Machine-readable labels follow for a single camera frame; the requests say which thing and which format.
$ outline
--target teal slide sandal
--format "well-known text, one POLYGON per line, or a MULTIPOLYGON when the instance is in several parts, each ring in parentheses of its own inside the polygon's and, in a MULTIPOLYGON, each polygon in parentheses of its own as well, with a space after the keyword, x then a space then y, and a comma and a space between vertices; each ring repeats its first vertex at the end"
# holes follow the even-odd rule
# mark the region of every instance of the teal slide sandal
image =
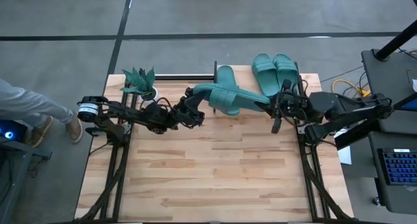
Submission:
POLYGON ((298 68, 288 56, 277 54, 274 57, 274 65, 278 70, 277 77, 280 90, 286 79, 291 81, 291 87, 298 84, 298 68))
POLYGON ((272 97, 281 90, 277 80, 277 69, 267 54, 259 54, 255 57, 252 72, 265 96, 272 97))
POLYGON ((193 88, 193 93, 207 92, 204 99, 208 101, 209 106, 232 116, 238 115, 240 108, 262 112, 263 110, 255 102, 270 104, 269 98, 240 89, 236 85, 233 69, 230 66, 222 66, 218 69, 218 82, 197 84, 193 88))

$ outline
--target person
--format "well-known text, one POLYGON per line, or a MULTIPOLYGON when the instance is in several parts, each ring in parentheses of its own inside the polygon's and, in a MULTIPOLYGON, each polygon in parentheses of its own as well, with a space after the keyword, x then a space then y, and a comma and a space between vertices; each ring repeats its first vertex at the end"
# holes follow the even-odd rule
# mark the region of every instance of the person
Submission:
POLYGON ((13 87, 0 78, 0 119, 32 126, 28 145, 37 147, 42 142, 54 118, 65 124, 71 141, 78 143, 83 129, 77 115, 42 94, 13 87))

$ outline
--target blue light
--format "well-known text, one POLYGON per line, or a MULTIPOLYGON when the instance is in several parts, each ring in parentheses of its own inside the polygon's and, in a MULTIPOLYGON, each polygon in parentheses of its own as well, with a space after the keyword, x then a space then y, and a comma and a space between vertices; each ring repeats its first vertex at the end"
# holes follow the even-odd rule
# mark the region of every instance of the blue light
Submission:
POLYGON ((6 132, 5 137, 6 137, 6 139, 12 139, 13 138, 13 133, 12 132, 6 132))

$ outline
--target gray pants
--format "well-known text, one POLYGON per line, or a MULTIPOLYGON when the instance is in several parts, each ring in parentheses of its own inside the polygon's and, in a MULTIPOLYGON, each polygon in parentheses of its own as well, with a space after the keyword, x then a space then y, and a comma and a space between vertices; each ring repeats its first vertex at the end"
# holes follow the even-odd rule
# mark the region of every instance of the gray pants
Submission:
POLYGON ((49 115, 64 124, 72 120, 72 111, 46 96, 20 87, 13 87, 0 78, 0 119, 22 120, 33 127, 42 127, 49 115))

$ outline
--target person's leg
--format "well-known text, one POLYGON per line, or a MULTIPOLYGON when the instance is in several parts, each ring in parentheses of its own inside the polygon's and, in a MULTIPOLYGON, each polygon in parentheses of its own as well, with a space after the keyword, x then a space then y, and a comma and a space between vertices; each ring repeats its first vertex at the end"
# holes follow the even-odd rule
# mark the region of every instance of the person's leg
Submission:
POLYGON ((71 110, 44 95, 13 87, 0 79, 0 118, 25 121, 34 126, 35 131, 40 130, 39 140, 42 140, 52 121, 52 118, 46 115, 66 124, 73 142, 77 143, 81 139, 81 123, 71 110))

